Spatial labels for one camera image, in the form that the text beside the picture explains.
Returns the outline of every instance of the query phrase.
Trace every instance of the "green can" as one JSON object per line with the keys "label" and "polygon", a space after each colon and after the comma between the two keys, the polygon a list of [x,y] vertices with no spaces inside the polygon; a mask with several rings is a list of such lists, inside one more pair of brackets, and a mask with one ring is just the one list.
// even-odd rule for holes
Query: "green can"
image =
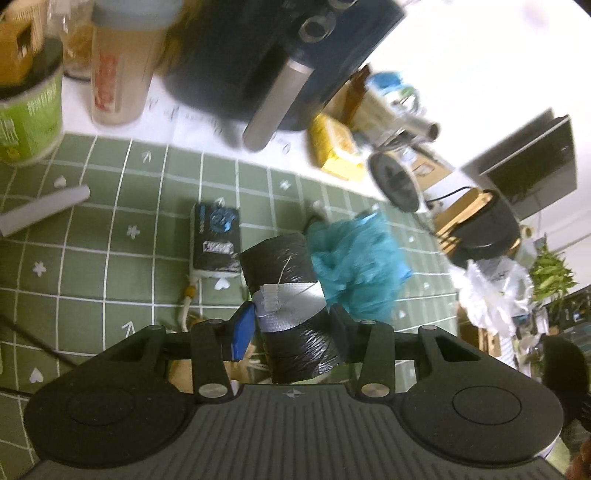
{"label": "green can", "polygon": [[0,161],[14,167],[30,165],[59,145],[62,58],[61,42],[48,38],[25,81],[0,87]]}

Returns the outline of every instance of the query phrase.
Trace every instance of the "blue loofah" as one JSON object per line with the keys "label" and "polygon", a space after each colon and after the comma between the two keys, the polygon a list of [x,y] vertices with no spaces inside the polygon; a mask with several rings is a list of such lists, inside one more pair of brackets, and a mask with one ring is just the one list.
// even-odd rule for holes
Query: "blue loofah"
{"label": "blue loofah", "polygon": [[413,272],[384,214],[313,223],[306,237],[327,305],[340,303],[355,320],[389,323],[398,292]]}

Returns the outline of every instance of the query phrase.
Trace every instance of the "white arrow print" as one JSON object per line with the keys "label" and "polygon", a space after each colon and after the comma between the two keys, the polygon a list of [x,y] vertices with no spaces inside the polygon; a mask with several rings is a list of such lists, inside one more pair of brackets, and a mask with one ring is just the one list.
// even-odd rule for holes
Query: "white arrow print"
{"label": "white arrow print", "polygon": [[127,338],[130,334],[133,335],[135,333],[135,327],[133,322],[127,322],[121,328],[127,328],[127,332],[125,332],[125,338]]}

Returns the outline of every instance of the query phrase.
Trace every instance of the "green checkered tablecloth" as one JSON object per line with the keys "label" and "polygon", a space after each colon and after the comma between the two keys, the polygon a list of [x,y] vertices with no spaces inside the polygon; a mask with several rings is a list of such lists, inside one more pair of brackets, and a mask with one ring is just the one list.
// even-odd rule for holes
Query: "green checkered tablecloth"
{"label": "green checkered tablecloth", "polygon": [[[306,204],[322,200],[331,220],[349,219],[375,200],[269,168],[206,153],[130,140],[67,134],[47,161],[0,164],[0,212],[60,184],[88,184],[88,202],[0,240],[0,311],[75,362],[132,331],[175,316],[189,267],[189,211],[223,197],[239,207],[242,248],[301,231]],[[436,324],[456,332],[455,292],[437,241],[412,215],[383,205],[413,277],[393,312],[398,331]],[[239,278],[217,291],[203,280],[193,310],[228,319],[242,303]],[[0,330],[0,387],[33,393],[64,365]],[[412,362],[397,365],[397,389],[414,383]],[[26,399],[0,393],[0,480],[36,461],[24,433]]]}

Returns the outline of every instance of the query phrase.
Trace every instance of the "clear plastic bag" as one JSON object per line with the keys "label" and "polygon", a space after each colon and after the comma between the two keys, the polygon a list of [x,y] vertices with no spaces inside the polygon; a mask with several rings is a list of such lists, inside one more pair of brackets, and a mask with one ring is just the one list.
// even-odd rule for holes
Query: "clear plastic bag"
{"label": "clear plastic bag", "polygon": [[529,314],[534,285],[528,271],[508,257],[468,261],[454,267],[452,278],[470,322],[493,335],[515,334],[512,317]]}

